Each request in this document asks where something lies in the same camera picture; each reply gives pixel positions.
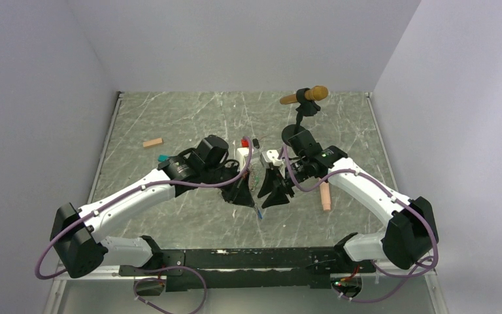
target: marble table surface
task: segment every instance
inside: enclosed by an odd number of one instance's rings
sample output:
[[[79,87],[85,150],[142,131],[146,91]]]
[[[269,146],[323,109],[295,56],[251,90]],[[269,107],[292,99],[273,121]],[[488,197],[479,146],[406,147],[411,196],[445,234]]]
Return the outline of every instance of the marble table surface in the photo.
[[[233,157],[242,136],[261,140],[262,149],[278,149],[284,126],[295,123],[297,105],[280,105],[291,92],[125,93],[110,135],[94,200],[134,183],[157,167],[160,154],[174,155],[210,134],[224,138]],[[335,145],[368,173],[395,188],[390,168],[364,93],[331,93],[322,110],[306,117],[323,147]],[[164,144],[143,149],[142,142],[162,137]],[[253,163],[253,176],[263,169]],[[310,186],[314,179],[303,183]],[[252,192],[256,197],[260,186]],[[112,236],[152,236],[163,249],[311,247],[334,245],[351,232],[383,227],[347,193],[331,187],[332,210],[324,212],[317,190],[295,189],[290,203],[255,210],[225,203],[217,189],[197,189],[153,206],[119,225]]]

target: purple cable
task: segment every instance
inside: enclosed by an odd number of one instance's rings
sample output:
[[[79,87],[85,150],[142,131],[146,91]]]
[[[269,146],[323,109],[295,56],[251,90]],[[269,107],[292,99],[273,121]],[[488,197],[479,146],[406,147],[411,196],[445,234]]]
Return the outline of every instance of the purple cable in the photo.
[[[249,137],[247,136],[244,136],[243,139],[247,140],[247,143],[251,143],[251,139],[249,139]],[[243,169],[241,169],[240,173],[238,173],[238,175],[236,175],[234,178],[228,180],[228,181],[224,181],[224,182],[221,182],[221,183],[215,183],[215,184],[202,184],[202,183],[189,183],[189,182],[183,182],[183,181],[175,181],[175,180],[164,180],[164,181],[152,181],[152,182],[149,182],[149,183],[146,183],[145,186],[147,188],[151,187],[151,186],[156,186],[156,185],[163,185],[163,184],[177,184],[177,185],[184,185],[184,186],[191,186],[191,187],[194,187],[194,188],[220,188],[221,186],[225,186],[225,185],[229,185],[231,183],[234,183],[235,181],[239,180],[239,178],[241,178],[241,176],[247,171],[247,169],[249,168],[249,165],[251,163],[251,155],[253,154],[253,148],[251,147],[251,145],[249,146],[249,155],[247,156],[247,159],[246,159],[246,162],[245,162],[245,166],[243,167]],[[139,192],[141,191],[141,187],[139,186],[136,186],[135,188],[132,188],[131,190],[128,190],[122,194],[120,194],[119,196],[117,196],[116,198],[114,198],[112,201],[104,204],[103,206],[99,207],[98,209],[96,209],[96,211],[98,213],[104,211],[105,209],[113,206],[114,204],[118,203],[119,201],[123,200],[124,198],[136,193],[136,192]],[[51,248],[59,241],[59,239],[61,239],[65,234],[67,234],[68,232],[70,232],[72,229],[76,228],[79,224],[81,224],[82,222],[86,222],[88,219],[92,218],[92,217],[95,217],[94,215],[94,212],[91,212],[91,213],[88,213],[87,215],[83,216],[82,218],[76,220],[75,222],[73,222],[71,225],[69,225],[68,227],[66,227],[64,230],[62,230],[61,232],[59,232],[58,235],[56,235],[50,242],[49,244],[47,245],[47,247],[45,248],[45,250],[43,251],[43,253],[41,254],[41,256],[39,257],[39,259],[37,260],[37,263],[35,264],[35,277],[37,277],[38,279],[42,279],[42,280],[45,280],[45,279],[51,279],[51,278],[55,278],[57,277],[58,275],[64,273],[66,271],[66,269],[64,270],[60,270],[56,273],[53,273],[52,275],[43,275],[41,273],[41,264],[43,263],[43,259],[45,258],[45,256],[47,255],[47,253],[49,253],[49,251],[51,251]]]
[[[431,258],[431,256],[427,256],[421,260],[419,260],[419,262],[423,262],[425,260],[427,260],[428,258]],[[409,272],[409,275],[412,275],[412,273],[418,268],[418,265],[415,265],[411,271]],[[340,292],[338,292],[333,286],[332,286],[332,290],[334,290],[334,292],[336,292],[336,294],[338,296],[340,296],[341,298],[344,298],[345,300],[348,300],[350,302],[357,302],[357,303],[376,303],[376,302],[380,302],[380,301],[384,301],[385,299],[389,298],[390,296],[393,296],[393,294],[395,294],[401,287],[403,287],[403,285],[407,282],[407,280],[409,280],[411,277],[407,277],[407,278],[404,278],[403,280],[401,280],[397,286],[395,286],[395,288],[393,288],[392,291],[389,291],[385,296],[381,296],[379,298],[376,298],[376,299],[372,299],[372,300],[355,300],[354,298],[349,298],[347,296],[344,296],[343,294],[340,294]]]
[[[191,311],[189,314],[197,313],[203,307],[203,305],[205,304],[205,300],[207,299],[207,284],[205,283],[205,279],[203,278],[203,276],[201,276],[201,274],[199,272],[197,272],[196,270],[194,270],[192,268],[186,267],[186,266],[170,266],[170,267],[165,267],[165,268],[159,268],[158,270],[142,270],[142,271],[144,271],[146,273],[158,273],[160,271],[168,271],[168,270],[187,270],[187,271],[190,271],[190,272],[196,274],[196,276],[198,276],[199,280],[201,280],[201,282],[203,284],[203,299],[201,300],[201,303],[199,304],[199,306],[197,306],[197,308],[194,309],[193,311]],[[149,305],[150,307],[152,307],[152,308],[156,309],[157,311],[160,311],[164,314],[172,314],[171,312],[168,312],[168,311],[158,307],[156,304],[151,303],[151,302],[149,302],[149,301],[145,300],[144,298],[137,295],[137,286],[142,282],[149,282],[149,281],[156,281],[159,283],[164,282],[164,280],[154,278],[154,277],[144,278],[144,279],[136,281],[136,283],[133,285],[133,294],[135,295],[136,300],[139,300],[139,301],[145,303],[146,305]]]
[[[286,168],[288,169],[288,173],[290,174],[290,177],[292,178],[293,184],[298,189],[300,189],[303,192],[310,192],[310,191],[314,190],[315,188],[318,188],[320,186],[320,184],[322,184],[324,181],[327,181],[328,178],[330,178],[331,176],[336,175],[338,173],[353,173],[353,174],[355,174],[355,170],[353,170],[353,169],[340,169],[340,170],[336,170],[336,171],[333,171],[331,173],[328,173],[326,176],[324,176],[323,178],[321,178],[312,187],[310,187],[310,188],[304,188],[304,187],[302,187],[299,184],[299,182],[297,182],[297,179],[295,178],[295,175],[293,174],[293,170],[292,170],[291,164],[289,163],[290,156],[288,154],[288,146],[286,144],[284,144],[282,146],[282,153],[281,154],[283,154],[284,159],[286,161],[288,161],[288,162],[286,162]],[[362,173],[362,172],[360,172],[358,175],[360,177],[363,177],[363,178],[367,179],[368,181],[371,181],[374,185],[376,185],[379,189],[381,189],[381,191],[383,191],[383,193],[385,193],[385,195],[387,195],[387,197],[391,198],[393,196],[393,194],[390,191],[388,191],[388,189],[386,187],[384,187],[384,185],[382,183],[378,182],[378,180],[376,180],[373,177],[371,177],[371,176],[369,176],[369,175],[367,175],[365,173]],[[422,264],[422,262],[417,262],[416,266],[415,266],[415,269],[416,269],[417,266],[420,266],[420,267],[425,268],[425,270],[423,270],[423,271],[421,271],[419,273],[415,273],[415,274],[410,273],[408,275],[396,275],[396,274],[388,273],[388,272],[382,270],[381,268],[379,268],[376,264],[375,264],[375,267],[376,267],[376,269],[379,272],[381,272],[384,275],[387,275],[389,277],[397,277],[397,278],[412,278],[412,277],[417,277],[417,276],[423,275],[423,274],[427,273],[428,271],[434,269],[436,267],[436,265],[438,264],[439,254],[438,254],[438,246],[437,246],[437,242],[436,242],[436,237],[434,235],[434,231],[432,230],[432,228],[430,228],[430,225],[428,224],[428,222],[426,222],[426,219],[424,219],[423,216],[421,216],[419,213],[417,213],[414,209],[410,208],[409,205],[403,203],[400,199],[397,199],[396,203],[399,204],[400,206],[402,206],[403,208],[405,208],[411,214],[413,214],[413,216],[415,216],[420,221],[420,223],[422,223],[422,226],[428,232],[428,236],[430,238],[430,242],[431,242],[432,248],[434,250],[434,255],[433,256],[427,256],[426,258],[423,258],[422,260],[427,260],[428,258],[432,258],[433,260],[432,260],[432,263],[430,265],[424,265],[424,264]]]

